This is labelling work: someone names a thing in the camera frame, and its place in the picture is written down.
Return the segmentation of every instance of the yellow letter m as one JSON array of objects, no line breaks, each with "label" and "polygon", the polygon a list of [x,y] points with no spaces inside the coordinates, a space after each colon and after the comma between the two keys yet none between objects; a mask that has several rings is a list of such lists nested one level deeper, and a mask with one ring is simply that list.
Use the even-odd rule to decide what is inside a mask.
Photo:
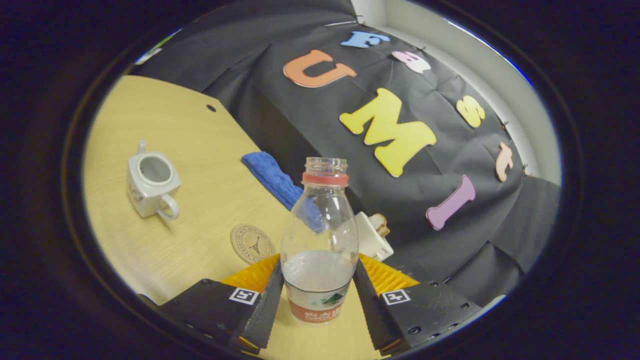
[{"label": "yellow letter m", "polygon": [[362,134],[364,124],[373,119],[364,137],[364,143],[393,140],[387,146],[374,151],[376,158],[394,177],[402,175],[404,164],[427,145],[436,143],[436,136],[427,124],[420,121],[398,124],[402,101],[385,88],[378,89],[378,96],[354,113],[340,115],[340,121],[354,134]]}]

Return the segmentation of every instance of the bottle label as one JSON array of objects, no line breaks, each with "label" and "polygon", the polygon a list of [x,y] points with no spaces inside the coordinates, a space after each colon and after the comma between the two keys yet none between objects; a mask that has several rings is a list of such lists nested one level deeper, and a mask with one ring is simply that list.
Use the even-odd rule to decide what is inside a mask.
[{"label": "bottle label", "polygon": [[298,319],[310,323],[323,323],[333,320],[340,314],[349,282],[343,287],[326,293],[314,293],[297,289],[287,281],[287,293],[291,313]]}]

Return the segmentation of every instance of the wooden table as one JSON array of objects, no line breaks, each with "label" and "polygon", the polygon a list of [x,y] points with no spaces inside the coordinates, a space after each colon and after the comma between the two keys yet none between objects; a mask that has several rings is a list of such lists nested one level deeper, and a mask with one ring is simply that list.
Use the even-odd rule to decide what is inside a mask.
[{"label": "wooden table", "polygon": [[[182,186],[180,217],[140,218],[126,195],[127,160],[138,142],[167,155]],[[247,223],[262,229],[280,250],[289,214],[241,163],[259,151],[212,97],[139,76],[124,76],[93,125],[84,156],[84,196],[104,255],[136,293],[157,304],[198,280],[222,280],[248,266],[230,234]],[[342,314],[326,327],[298,325],[283,290],[264,359],[380,358],[351,285]]]}]

